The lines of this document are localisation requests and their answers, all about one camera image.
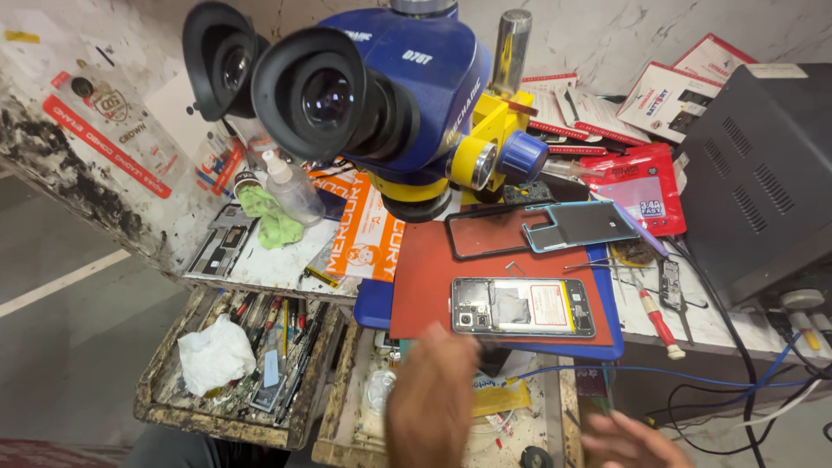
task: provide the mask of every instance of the wooden drawer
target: wooden drawer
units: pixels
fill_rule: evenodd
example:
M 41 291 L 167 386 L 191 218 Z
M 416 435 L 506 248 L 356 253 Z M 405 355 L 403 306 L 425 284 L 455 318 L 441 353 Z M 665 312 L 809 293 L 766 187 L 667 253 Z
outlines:
M 328 305 L 322 312 L 326 315 L 309 366 L 290 413 L 279 426 L 275 425 L 276 411 L 265 413 L 249 407 L 254 390 L 247 390 L 245 380 L 234 387 L 223 387 L 214 399 L 194 396 L 185 389 L 176 340 L 210 325 L 221 313 L 236 310 L 245 294 L 243 291 L 224 291 L 220 294 L 220 290 L 207 287 L 194 291 L 136 386 L 133 415 L 138 420 L 285 450 L 298 450 L 305 446 L 315 412 L 319 404 L 325 403 L 323 392 L 327 370 L 344 328 L 344 314 L 337 306 Z M 259 294 L 251 305 L 252 309 L 257 310 L 269 299 L 269 294 Z M 314 320 L 317 306 L 317 301 L 309 303 L 307 324 Z M 276 323 L 282 322 L 282 316 L 279 316 Z M 291 369 L 298 361 L 300 346 L 293 353 L 290 345 L 287 354 Z M 255 353 L 257 368 L 262 371 L 263 356 L 257 355 L 262 353 Z
M 312 460 L 343 468 L 384 468 L 387 456 L 382 446 L 354 441 L 359 419 L 361 389 L 375 361 L 374 331 L 351 320 L 341 347 L 335 383 L 329 394 L 324 419 L 314 443 Z M 539 367 L 571 365 L 572 359 L 538 355 Z M 527 446 L 541 446 L 555 466 L 583 468 L 581 429 L 578 423 L 575 372 L 547 372 L 527 380 L 532 397 L 533 417 L 522 430 L 496 445 L 469 456 L 464 466 L 515 466 Z

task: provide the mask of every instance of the smartphone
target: smartphone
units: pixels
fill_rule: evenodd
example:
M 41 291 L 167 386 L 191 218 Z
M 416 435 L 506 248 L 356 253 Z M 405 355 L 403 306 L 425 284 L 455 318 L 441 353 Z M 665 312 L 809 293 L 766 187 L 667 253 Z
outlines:
M 452 328 L 494 336 L 595 336 L 583 281 L 551 278 L 456 278 Z

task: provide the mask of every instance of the white cable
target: white cable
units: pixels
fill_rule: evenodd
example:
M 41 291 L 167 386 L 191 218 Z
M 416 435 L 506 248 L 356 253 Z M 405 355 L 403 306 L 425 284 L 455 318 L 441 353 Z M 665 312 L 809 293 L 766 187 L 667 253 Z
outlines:
M 812 390 L 815 389 L 815 387 L 820 385 L 820 382 L 822 382 L 821 379 L 816 380 L 812 385 L 809 386 L 809 388 L 806 390 L 806 392 L 803 395 L 798 396 L 791 403 L 789 403 L 786 406 L 783 406 L 782 408 L 780 408 L 779 410 L 771 413 L 770 415 L 768 415 L 764 418 L 755 419 L 753 421 L 743 422 L 741 424 L 738 424 L 736 426 L 731 427 L 731 429 L 736 429 L 737 427 L 743 427 L 743 426 L 753 426 L 754 424 L 760 424 L 761 422 L 771 421 L 771 420 L 773 420 L 774 418 L 776 418 L 778 416 L 784 415 L 788 410 L 794 408 L 795 406 L 799 405 L 803 400 L 805 400 L 806 397 L 809 396 L 809 393 L 811 393 Z

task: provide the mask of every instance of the hand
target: hand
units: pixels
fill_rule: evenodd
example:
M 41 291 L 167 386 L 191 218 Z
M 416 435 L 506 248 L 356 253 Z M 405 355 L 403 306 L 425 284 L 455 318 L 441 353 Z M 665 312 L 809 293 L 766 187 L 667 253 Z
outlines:
M 472 336 L 452 335 L 438 323 L 410 349 L 387 399 L 384 432 L 390 466 L 462 465 L 478 357 L 479 344 Z
M 584 436 L 584 448 L 608 460 L 603 468 L 694 468 L 687 454 L 659 431 L 618 411 L 612 417 L 592 415 L 597 436 Z

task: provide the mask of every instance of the microscope focus knob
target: microscope focus knob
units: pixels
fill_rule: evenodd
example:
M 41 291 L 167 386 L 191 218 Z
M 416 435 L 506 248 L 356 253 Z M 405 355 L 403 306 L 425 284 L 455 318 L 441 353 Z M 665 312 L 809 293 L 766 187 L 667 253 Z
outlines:
M 540 174 L 548 155 L 549 145 L 523 130 L 517 130 L 506 139 L 500 150 L 497 171 L 530 182 Z

